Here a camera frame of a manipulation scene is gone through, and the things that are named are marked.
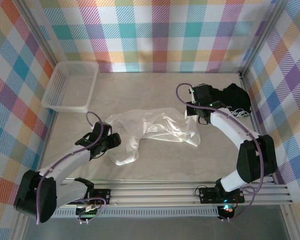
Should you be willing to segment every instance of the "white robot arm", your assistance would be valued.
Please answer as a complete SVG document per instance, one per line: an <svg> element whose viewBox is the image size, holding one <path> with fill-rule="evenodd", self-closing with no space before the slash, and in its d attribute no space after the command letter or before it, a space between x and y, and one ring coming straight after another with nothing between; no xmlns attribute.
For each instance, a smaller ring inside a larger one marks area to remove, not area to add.
<svg viewBox="0 0 300 240"><path fill-rule="evenodd" d="M55 209L62 205L77 199L87 199L99 196L100 192L96 192L94 184L83 178L76 178L72 183L67 185L61 184L75 169L93 158L96 158L100 153L104 153L106 150L115 148L121 144L119 134L112 133L111 126L103 123L103 133L100 140L95 145L88 147L99 137L101 134L100 129L101 124L96 123L93 131L78 140L71 149L71 152L77 152L77 150L82 149L82 147L87 147L87 149L64 159L55 166L53 170L52 166L54 163L38 171L27 171L23 175L14 202L14 209L30 217L37 217L36 197L38 185L47 172L48 174L45 176L40 188L40 222L42 223L46 222L53 215Z"/></svg>
<svg viewBox="0 0 300 240"><path fill-rule="evenodd" d="M242 195L240 187L260 178L261 165L259 154L262 154L263 158L264 175L266 176L276 171L274 142L269 135L261 136L237 119L235 123L230 117L230 110L222 102L213 99L210 87L205 84L192 87L189 91L192 94L192 102L184 103L187 105L188 116L199 115L204 118L207 123L214 125L230 138L239 150L236 170L217 180L214 190L201 190L205 191L203 195L206 195L206 193L209 195L213 192L214 195L210 195L208 199L209 201L215 201L213 203L227 202L232 201L233 197ZM261 152L258 151L255 142L258 143Z"/></svg>

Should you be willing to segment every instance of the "metal extrusion bar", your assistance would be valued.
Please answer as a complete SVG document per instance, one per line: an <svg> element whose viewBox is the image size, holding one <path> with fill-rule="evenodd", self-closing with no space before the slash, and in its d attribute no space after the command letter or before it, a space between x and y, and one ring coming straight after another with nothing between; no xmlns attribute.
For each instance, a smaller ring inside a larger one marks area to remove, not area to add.
<svg viewBox="0 0 300 240"><path fill-rule="evenodd" d="M108 207L196 207L221 206L222 204L201 204L194 190L199 185L214 187L204 182L170 182L170 181L94 181L95 188L111 189L111 201ZM248 186L257 187L258 183ZM251 194L244 194L248 205ZM261 190L255 196L254 205L289 205L291 196L286 185L275 185L272 177L265 177Z"/></svg>
<svg viewBox="0 0 300 240"><path fill-rule="evenodd" d="M58 60L54 55L54 52L52 51L48 41L44 37L44 34L42 33L40 26L37 24L36 20L34 19L27 4L24 2L24 0L14 0L14 3L19 9L19 11L21 12L26 23L29 25L31 32L33 33L34 37L38 41L40 47L42 48L48 60L50 61L51 65L55 67L55 65L58 63Z"/></svg>
<svg viewBox="0 0 300 240"><path fill-rule="evenodd" d="M245 81L244 81L242 75L239 74L239 77L240 77L240 82L241 82L242 88L245 91L247 91ZM253 106L252 106L251 121L252 121L254 130L256 130L257 132L260 133L261 128L257 121L256 115L255 115L255 109L253 109ZM275 173L272 174L272 177L273 177L274 183L278 184L279 180ZM299 222L297 216L295 215L294 206L292 204L290 204L290 205L282 204L280 207L281 207L282 216L283 216L283 219L284 219L285 225L287 227L287 231L288 231L290 238L293 240L300 240L300 222Z"/></svg>
<svg viewBox="0 0 300 240"><path fill-rule="evenodd" d="M61 207L55 211L52 218L71 218L76 216L75 207ZM216 206L188 206L188 207L109 207L106 208L100 217L131 217L131 218L153 218L153 217L217 217Z"/></svg>
<svg viewBox="0 0 300 240"><path fill-rule="evenodd" d="M252 65L254 64L254 61L256 60L259 52L261 51L264 43L267 41L269 35L271 34L277 20L279 19L281 13L283 12L286 4L288 3L288 0L278 0L276 1L276 5L274 6L273 11L271 12L271 17L268 19L268 21L265 24L265 29L263 33L260 35L258 40L256 41L255 46L253 47L253 50L251 51L246 64L243 67L242 75L243 77L247 76L247 73L250 71Z"/></svg>

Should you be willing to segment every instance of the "plaid wall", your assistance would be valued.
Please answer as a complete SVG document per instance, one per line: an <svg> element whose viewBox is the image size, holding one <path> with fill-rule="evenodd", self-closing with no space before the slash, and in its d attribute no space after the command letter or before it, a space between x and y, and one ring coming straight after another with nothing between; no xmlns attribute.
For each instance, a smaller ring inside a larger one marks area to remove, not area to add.
<svg viewBox="0 0 300 240"><path fill-rule="evenodd" d="M52 67L12 0L0 0L0 240L7 239L23 173L36 169L52 111L41 98Z"/></svg>
<svg viewBox="0 0 300 240"><path fill-rule="evenodd" d="M300 0L288 2L247 85L261 128L274 139L280 178L300 219Z"/></svg>
<svg viewBox="0 0 300 240"><path fill-rule="evenodd" d="M102 72L237 72L276 2L40 0L48 34L31 1L63 60L97 61Z"/></svg>

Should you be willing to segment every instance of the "purple cable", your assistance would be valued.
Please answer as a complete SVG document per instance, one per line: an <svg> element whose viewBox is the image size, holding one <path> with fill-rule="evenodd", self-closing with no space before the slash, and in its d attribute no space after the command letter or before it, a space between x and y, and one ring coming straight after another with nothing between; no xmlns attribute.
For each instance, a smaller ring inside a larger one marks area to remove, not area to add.
<svg viewBox="0 0 300 240"><path fill-rule="evenodd" d="M240 122L238 121L237 119L235 119L233 116L219 110L219 109L216 109L216 108L213 108L213 107L207 107L207 106L195 106L195 105L192 105L192 104L188 104L186 103L185 101L183 101L180 96L179 96L179 88L183 85L188 85L192 88L192 85L189 84L189 83L181 83L179 84L177 87L176 87L176 90L175 90L175 93L176 93L176 97L185 105L189 106L189 107L192 107L192 108L197 108L197 109L206 109L206 110L212 110L212 111L215 111L217 113L220 113L224 116L226 116L227 118L231 119L234 123L236 123L243 131L246 132L246 134L248 134L248 136L253 140L254 144L256 145L256 148L259 152L259 157L260 157L260 182L259 182L259 185L258 187L256 188L256 190L254 189L254 187L252 186L245 186L245 187L242 187L242 190L244 190L245 192L249 193L249 194L252 194L252 199L248 205L248 207L240 214L244 214L252 205L253 201L254 201L254 198L255 198L255 195L260 191L261 187L262 187L262 183L263 183L263 177L264 177L264 163L263 163L263 156L262 156L262 151L261 151L261 148L259 146L259 143L257 142L257 140L255 139L255 137L250 133L250 131Z"/></svg>
<svg viewBox="0 0 300 240"><path fill-rule="evenodd" d="M73 202L90 201L90 200L101 200L103 202L103 207L94 217L92 217L91 219L86 221L87 224L89 222L93 221L94 219L96 219L96 217L98 217L104 211L104 209L106 207L106 200L102 197L77 199L77 200L74 200ZM79 221L80 221L80 223L84 223L84 221L81 219L81 215L82 215L82 213L79 214Z"/></svg>
<svg viewBox="0 0 300 240"><path fill-rule="evenodd" d="M53 171L53 169L55 169L56 166L57 166L58 164L60 164L61 162L63 162L65 159L67 159L67 158L70 157L70 156L73 156L73 155L75 155L75 154L77 154L77 153L80 153L80 152L82 152L82 151L84 151L84 150L86 150L86 149L92 147L93 145L95 145L95 144L101 139L101 136L102 136L102 134L103 134L103 128L104 128L104 127L103 127L103 124L102 124L101 118L100 118L96 113L91 112L91 111L88 111L88 112L85 114L85 117L86 117L88 123L89 123L91 126L93 126L93 125L92 125L91 122L89 121L88 114L93 114L94 116L96 116L96 117L98 118L98 120L100 121L100 124L101 124L101 133L100 133L100 135L98 136L98 138L97 138L93 143L91 143L90 145L88 145L88 146L86 146L86 147L83 147L83 148L81 148L81 149L79 149L79 150L76 150L76 151L74 151L74 152L72 152L72 153L69 153L69 154L65 155L64 157L62 157L60 160L58 160L56 163L54 163L54 164L51 166L51 168L50 168L49 170L47 170L46 173L42 176L42 178L41 178L41 180L40 180L40 182L39 182L39 185L38 185L37 193L36 193L36 213L37 213L37 217L36 217L36 225L38 225L38 224L40 223L40 220L41 220L41 209L40 209L40 202L41 202L41 201L40 201L40 193L41 193L41 187L42 187L42 184L43 184L43 181L44 181L45 177L46 177L49 173L51 173L51 172Z"/></svg>

